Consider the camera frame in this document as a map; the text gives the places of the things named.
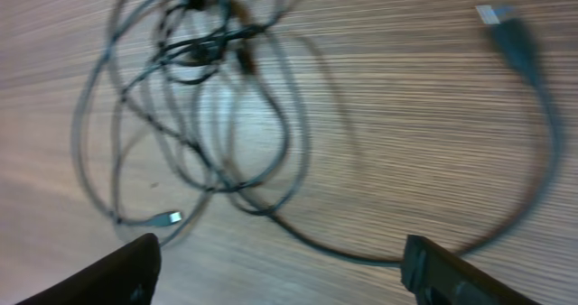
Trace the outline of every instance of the wood grain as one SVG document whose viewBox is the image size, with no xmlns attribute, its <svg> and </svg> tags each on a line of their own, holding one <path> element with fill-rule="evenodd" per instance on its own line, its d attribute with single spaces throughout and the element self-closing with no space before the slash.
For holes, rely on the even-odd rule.
<svg viewBox="0 0 578 305">
<path fill-rule="evenodd" d="M 271 6 L 271 0 L 246 1 L 257 16 Z M 473 8 L 503 1 L 517 7 L 541 42 L 567 150 L 540 209 L 512 236 L 468 260 L 537 301 L 574 303 L 578 2 L 291 1 L 294 10 L 275 30 L 308 107 L 313 153 L 306 184 L 283 215 L 323 242 L 393 256 L 401 255 L 407 234 L 450 248 L 483 235 L 536 180 L 543 157 L 539 109 L 483 38 Z M 0 303 L 9 304 L 139 232 L 115 232 L 91 207 L 69 153 L 71 111 L 103 45 L 114 0 L 0 2 Z M 121 49 L 128 72 L 142 65 L 149 26 L 140 24 Z M 262 71 L 283 100 L 275 60 L 260 49 Z M 89 151 L 104 193 L 114 94 L 101 84 Z M 240 112 L 238 161 L 251 173 L 274 152 L 278 129 L 257 102 Z M 142 124 L 129 118 L 127 127 L 136 132 Z M 263 193 L 281 193 L 294 165 Z M 187 209 L 198 197 L 173 177 L 150 134 L 131 152 L 122 189 L 136 215 L 161 206 Z M 163 251 L 154 303 L 414 303 L 399 280 L 398 270 L 317 254 L 266 219 L 215 198 L 191 233 Z"/>
</svg>

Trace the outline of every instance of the wire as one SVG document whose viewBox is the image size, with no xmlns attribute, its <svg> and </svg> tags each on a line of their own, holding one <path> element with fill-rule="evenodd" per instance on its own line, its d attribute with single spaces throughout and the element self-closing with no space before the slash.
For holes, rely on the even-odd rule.
<svg viewBox="0 0 578 305">
<path fill-rule="evenodd" d="M 291 71 L 287 56 L 283 47 L 271 32 L 270 28 L 275 25 L 283 16 L 285 6 L 284 0 L 275 0 L 274 10 L 269 19 L 264 23 L 252 23 L 247 17 L 243 6 L 236 0 L 144 0 L 127 17 L 122 18 L 124 8 L 128 0 L 118 0 L 113 9 L 107 26 L 106 46 L 98 58 L 94 69 L 89 74 L 86 86 L 82 90 L 78 104 L 74 111 L 71 127 L 71 152 L 76 169 L 77 177 L 87 196 L 92 201 L 98 211 L 106 217 L 110 217 L 115 225 L 124 226 L 169 226 L 180 223 L 165 239 L 161 245 L 171 242 L 181 231 L 193 220 L 199 217 L 202 210 L 208 205 L 210 199 L 217 194 L 228 196 L 231 204 L 250 215 L 265 216 L 279 225 L 289 235 L 302 243 L 324 254 L 331 255 L 346 261 L 361 263 L 366 265 L 398 267 L 399 258 L 378 258 L 369 255 L 351 254 L 334 247 L 317 242 L 305 234 L 301 233 L 282 218 L 278 210 L 281 209 L 303 185 L 310 163 L 310 128 L 307 120 L 305 104 L 301 98 L 299 88 Z M 219 25 L 209 34 L 204 36 L 195 35 L 190 39 L 175 41 L 173 35 L 176 33 L 183 20 L 200 13 L 206 13 L 213 5 L 219 9 Z M 146 61 L 140 73 L 132 79 L 125 80 L 120 74 L 120 67 L 117 62 L 117 44 L 119 40 L 142 18 L 154 9 L 160 9 L 162 18 L 154 28 L 153 45 L 155 51 Z M 258 69 L 253 60 L 251 50 L 251 39 L 258 35 L 265 37 L 267 44 L 271 47 L 273 54 L 279 62 L 283 79 L 290 91 L 290 98 L 293 107 L 297 111 L 296 129 L 300 133 L 299 144 L 301 152 L 299 155 L 299 166 L 290 188 L 283 196 L 273 204 L 263 201 L 255 192 L 255 187 L 264 184 L 283 166 L 292 146 L 292 135 L 289 119 L 284 108 L 276 101 L 271 94 L 266 81 L 259 76 Z M 230 51 L 236 53 L 238 66 L 241 70 L 242 86 L 247 89 L 254 89 L 259 98 L 270 108 L 275 115 L 281 128 L 281 143 L 271 162 L 260 173 L 248 180 L 242 180 L 240 174 L 231 164 L 232 157 L 232 128 L 234 127 L 234 113 L 238 107 L 238 97 L 235 96 L 231 102 L 228 124 L 226 130 L 227 137 L 223 140 L 227 142 L 227 147 L 222 150 L 219 144 L 218 157 L 215 159 L 208 153 L 208 147 L 199 127 L 200 96 L 204 89 L 204 84 L 208 80 L 220 74 L 225 77 L 226 73 L 222 68 L 226 56 Z M 198 69 L 200 75 L 197 78 L 182 78 L 177 75 L 177 69 Z M 86 168 L 85 144 L 88 140 L 88 125 L 92 99 L 98 85 L 98 79 L 102 73 L 107 72 L 112 86 L 117 92 L 117 101 L 114 105 L 111 123 L 111 143 L 112 143 L 112 171 L 111 171 L 111 206 L 108 206 L 99 196 L 95 184 L 91 180 Z M 158 101 L 151 93 L 150 77 L 159 74 L 162 77 L 162 92 L 164 103 L 168 106 L 169 115 L 176 124 L 176 128 L 169 126 L 157 114 Z M 185 114 L 178 107 L 176 97 L 173 94 L 173 85 L 182 84 L 191 88 L 191 108 Z M 553 139 L 559 138 L 556 131 L 558 123 L 552 120 L 555 111 L 549 102 L 547 92 L 541 98 L 545 114 L 550 119 L 548 122 L 553 128 Z M 157 215 L 144 219 L 134 219 L 126 217 L 121 212 L 120 207 L 120 181 L 122 169 L 126 155 L 123 153 L 122 144 L 122 120 L 124 112 L 131 112 L 145 123 L 149 124 L 154 131 L 155 140 L 163 154 L 168 167 L 180 179 L 192 189 L 200 192 L 200 198 L 189 215 L 182 220 L 180 213 L 171 211 L 161 212 Z M 184 164 L 184 154 L 194 155 L 205 171 L 204 178 L 194 178 L 187 166 Z M 549 168 L 550 173 L 545 176 L 543 189 L 538 194 L 545 194 L 547 187 L 554 177 L 557 168 L 559 151 L 553 151 L 555 163 Z M 458 251 L 458 254 L 465 254 L 475 250 L 480 245 L 486 245 L 494 241 L 495 236 L 488 236 L 473 246 L 468 246 L 465 250 Z"/>
</svg>

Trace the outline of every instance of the cord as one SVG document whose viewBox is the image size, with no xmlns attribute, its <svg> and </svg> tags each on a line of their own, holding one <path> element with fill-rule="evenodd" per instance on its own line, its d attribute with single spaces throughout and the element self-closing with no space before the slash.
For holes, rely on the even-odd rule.
<svg viewBox="0 0 578 305">
<path fill-rule="evenodd" d="M 278 210 L 303 185 L 309 169 L 311 150 L 310 128 L 304 102 L 284 49 L 270 29 L 284 14 L 286 9 L 284 0 L 275 0 L 274 11 L 264 23 L 251 22 L 252 20 L 247 17 L 247 13 L 244 11 L 244 6 L 236 0 L 144 0 L 127 17 L 121 18 L 127 1 L 118 0 L 112 11 L 107 27 L 106 46 L 94 69 L 90 72 L 86 86 L 80 93 L 71 127 L 71 153 L 77 177 L 80 185 L 98 211 L 104 216 L 111 218 L 113 223 L 119 226 L 172 226 L 178 223 L 177 228 L 161 241 L 161 245 L 166 245 L 179 235 L 190 222 L 199 217 L 214 195 L 225 194 L 235 208 L 252 216 L 268 217 L 289 235 L 324 254 L 366 265 L 399 266 L 401 262 L 399 258 L 378 258 L 351 254 L 324 245 L 295 229 L 278 213 Z M 217 6 L 219 9 L 219 26 L 216 29 L 204 36 L 192 35 L 191 39 L 174 40 L 173 35 L 183 20 L 199 13 L 206 13 L 213 6 Z M 155 8 L 161 9 L 163 17 L 153 32 L 154 54 L 146 61 L 144 68 L 138 75 L 130 80 L 125 80 L 120 74 L 120 67 L 117 62 L 116 46 L 118 41 L 143 15 Z M 295 126 L 301 137 L 299 142 L 301 145 L 299 167 L 293 183 L 283 196 L 273 204 L 262 200 L 253 191 L 253 188 L 264 184 L 276 175 L 290 151 L 293 137 L 291 136 L 291 125 L 284 109 L 276 101 L 265 80 L 259 76 L 251 50 L 251 39 L 258 35 L 266 39 L 283 71 L 284 82 L 289 87 L 290 98 L 297 111 Z M 208 153 L 208 148 L 204 144 L 205 140 L 201 135 L 198 124 L 199 103 L 201 92 L 204 89 L 203 84 L 217 75 L 226 78 L 226 72 L 222 69 L 222 65 L 226 58 L 230 57 L 232 51 L 234 51 L 234 58 L 240 68 L 242 76 L 241 86 L 243 89 L 256 91 L 261 100 L 274 113 L 281 128 L 282 139 L 277 153 L 269 165 L 248 180 L 242 180 L 238 171 L 234 169 L 230 162 L 233 148 L 230 143 L 230 135 L 232 134 L 230 129 L 234 126 L 234 113 L 238 107 L 238 99 L 235 97 L 231 103 L 228 113 L 228 130 L 226 131 L 228 137 L 224 139 L 225 142 L 228 142 L 228 146 L 222 149 L 219 143 L 218 159 Z M 182 78 L 177 75 L 177 69 L 199 69 L 200 75 L 197 78 Z M 111 171 L 110 206 L 98 195 L 86 169 L 85 160 L 85 144 L 88 139 L 88 131 L 85 129 L 89 124 L 92 98 L 98 85 L 98 79 L 104 72 L 108 74 L 110 82 L 117 92 L 117 101 L 114 105 L 111 123 L 113 165 Z M 155 101 L 150 89 L 150 76 L 154 73 L 162 76 L 161 88 L 164 102 L 168 106 L 169 115 L 176 124 L 176 128 L 163 122 L 157 114 L 156 104 L 158 101 Z M 539 81 L 538 85 L 536 81 L 535 87 L 550 125 L 553 151 L 548 173 L 545 175 L 534 201 L 539 201 L 546 194 L 555 177 L 555 171 L 560 159 L 560 142 L 562 140 L 559 120 L 542 83 L 542 81 Z M 188 110 L 188 115 L 178 107 L 176 97 L 173 94 L 172 85 L 174 84 L 187 85 L 191 88 L 191 109 Z M 140 103 L 138 102 L 139 99 L 135 97 L 135 91 L 139 93 Z M 123 152 L 121 139 L 123 132 L 122 119 L 125 111 L 131 112 L 151 126 L 154 131 L 154 138 L 167 166 L 188 186 L 200 191 L 200 198 L 187 217 L 184 217 L 182 212 L 177 210 L 167 210 L 144 219 L 130 218 L 122 214 L 119 184 L 126 157 Z M 205 171 L 203 180 L 194 178 L 189 173 L 187 166 L 183 162 L 185 153 L 194 155 L 199 164 L 202 165 Z M 536 203 L 522 207 L 517 213 L 516 220 L 507 222 L 506 228 L 494 232 L 491 236 L 484 237 L 473 245 L 467 246 L 458 251 L 457 254 L 473 252 L 484 245 L 493 243 L 498 237 L 503 236 L 506 231 L 509 231 L 511 227 L 521 221 L 535 207 L 534 204 Z"/>
</svg>

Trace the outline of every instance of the wooden table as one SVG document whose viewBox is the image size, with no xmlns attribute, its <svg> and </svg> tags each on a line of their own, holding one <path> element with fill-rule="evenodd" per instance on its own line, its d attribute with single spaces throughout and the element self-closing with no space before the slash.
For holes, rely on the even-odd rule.
<svg viewBox="0 0 578 305">
<path fill-rule="evenodd" d="M 65 279 L 142 233 L 116 232 L 86 199 L 70 161 L 72 109 L 114 1 L 0 0 L 2 304 Z M 246 1 L 257 15 L 270 7 L 270 0 Z M 564 118 L 562 173 L 520 229 L 468 260 L 537 301 L 575 302 L 578 1 L 291 1 L 294 10 L 275 30 L 303 91 L 313 148 L 309 177 L 282 214 L 324 243 L 384 256 L 401 255 L 407 234 L 451 249 L 466 244 L 504 220 L 536 182 L 544 158 L 539 108 L 490 48 L 474 6 L 507 2 L 523 14 L 542 43 Z M 121 50 L 128 71 L 143 63 L 149 28 L 138 25 Z M 282 98 L 275 60 L 260 63 Z M 104 195 L 114 100 L 103 80 L 89 154 Z M 263 105 L 243 110 L 238 159 L 251 172 L 271 156 L 278 129 Z M 128 132 L 142 130 L 134 117 L 126 121 Z M 126 166 L 122 191 L 135 216 L 189 209 L 198 197 L 172 175 L 151 134 Z M 289 162 L 263 193 L 280 193 L 294 166 Z M 154 303 L 414 303 L 399 281 L 395 269 L 317 254 L 217 196 L 198 225 L 163 251 Z"/>
</svg>

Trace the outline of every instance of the tangled cable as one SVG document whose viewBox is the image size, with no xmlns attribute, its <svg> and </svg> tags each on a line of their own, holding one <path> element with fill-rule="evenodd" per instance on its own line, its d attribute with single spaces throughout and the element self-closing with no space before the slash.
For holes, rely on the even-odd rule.
<svg viewBox="0 0 578 305">
<path fill-rule="evenodd" d="M 309 126 L 305 107 L 284 50 L 275 35 L 270 31 L 271 26 L 276 24 L 284 13 L 284 0 L 275 0 L 275 10 L 265 23 L 251 23 L 243 10 L 242 4 L 235 0 L 144 0 L 128 14 L 124 20 L 121 20 L 121 14 L 127 1 L 128 0 L 118 0 L 110 16 L 107 27 L 106 47 L 99 57 L 95 68 L 90 73 L 84 90 L 80 94 L 72 122 L 71 148 L 77 176 L 94 206 L 101 213 L 110 217 L 116 225 L 121 226 L 171 226 L 179 223 L 178 227 L 162 240 L 161 245 L 166 245 L 201 213 L 212 196 L 215 194 L 226 194 L 235 208 L 249 215 L 268 217 L 297 240 L 324 254 L 367 265 L 386 267 L 397 267 L 400 265 L 401 259 L 399 258 L 377 258 L 368 255 L 351 254 L 321 244 L 293 228 L 278 214 L 278 210 L 286 204 L 302 186 L 309 168 L 310 159 Z M 205 13 L 204 11 L 208 7 L 214 5 L 219 9 L 220 18 L 219 26 L 217 26 L 216 29 L 205 36 L 177 42 L 173 41 L 172 36 L 185 18 L 198 13 Z M 117 43 L 143 15 L 149 12 L 149 9 L 158 6 L 162 8 L 163 17 L 154 29 L 155 52 L 153 56 L 146 61 L 143 70 L 133 79 L 125 82 L 120 75 L 117 64 Z M 232 22 L 234 19 L 238 20 L 238 23 L 235 25 Z M 266 83 L 259 77 L 256 64 L 253 61 L 253 53 L 249 42 L 258 35 L 266 38 L 275 57 L 278 59 L 284 82 L 289 88 L 294 107 L 297 111 L 297 127 L 301 133 L 300 145 L 302 150 L 300 153 L 298 172 L 294 176 L 290 188 L 274 204 L 268 204 L 263 201 L 253 193 L 252 188 L 270 180 L 279 170 L 289 153 L 292 137 L 290 124 L 284 110 L 268 92 Z M 241 180 L 235 171 L 225 166 L 228 156 L 221 155 L 222 159 L 220 162 L 211 158 L 207 152 L 207 146 L 203 145 L 200 137 L 200 128 L 197 119 L 199 112 L 198 96 L 202 91 L 202 84 L 219 72 L 219 67 L 221 67 L 226 56 L 232 51 L 234 51 L 244 83 L 255 88 L 260 98 L 265 101 L 268 107 L 274 112 L 281 128 L 281 144 L 272 161 L 259 174 L 249 180 Z M 200 69 L 200 75 L 197 78 L 182 78 L 175 74 L 176 68 Z M 87 138 L 84 134 L 84 128 L 88 125 L 91 100 L 97 86 L 98 78 L 105 71 L 109 75 L 112 86 L 117 91 L 117 101 L 114 106 L 111 124 L 113 153 L 110 191 L 111 206 L 108 206 L 102 201 L 102 198 L 97 194 L 94 183 L 86 171 L 83 146 Z M 160 73 L 162 75 L 162 89 L 165 103 L 169 107 L 170 116 L 174 120 L 174 123 L 177 124 L 176 129 L 164 123 L 155 112 L 155 101 L 151 95 L 149 84 L 149 77 L 154 73 Z M 179 110 L 179 107 L 177 107 L 177 102 L 172 91 L 173 84 L 188 86 L 191 88 L 193 95 L 197 97 L 192 100 L 191 113 L 189 115 L 191 125 L 187 125 L 185 115 Z M 133 97 L 133 93 L 137 87 L 140 87 L 142 101 L 140 104 Z M 538 93 L 540 93 L 541 90 L 545 90 L 545 88 L 536 89 L 538 89 Z M 547 97 L 547 93 L 542 95 L 538 94 L 545 106 L 546 115 L 549 119 L 557 119 L 555 110 L 550 106 L 551 103 L 547 98 L 543 97 L 543 95 Z M 183 218 L 181 212 L 177 211 L 163 212 L 146 219 L 133 219 L 122 216 L 119 206 L 119 184 L 125 155 L 122 153 L 123 144 L 120 133 L 122 132 L 122 114 L 125 110 L 129 110 L 154 129 L 156 142 L 168 166 L 188 186 L 200 191 L 200 198 L 187 217 Z M 558 134 L 559 129 L 557 129 L 559 125 L 557 124 L 557 120 L 551 120 L 550 123 L 552 130 L 554 130 L 553 137 L 555 139 L 555 143 L 553 144 L 555 148 L 552 156 L 553 162 L 550 163 L 548 171 L 534 199 L 521 207 L 511 220 L 505 221 L 502 223 L 502 226 L 498 226 L 498 228 L 490 232 L 489 235 L 479 238 L 462 248 L 457 254 L 463 255 L 476 251 L 505 235 L 513 226 L 519 223 L 521 218 L 527 215 L 536 202 L 545 195 L 545 191 L 554 177 L 560 155 L 560 148 L 558 148 L 558 144 L 556 144 L 556 140 L 561 140 L 559 137 L 560 134 Z M 170 147 L 171 142 L 176 145 L 174 150 Z M 183 164 L 183 155 L 185 152 L 195 155 L 199 163 L 208 173 L 204 182 L 193 178 L 187 170 L 187 167 Z"/>
</svg>

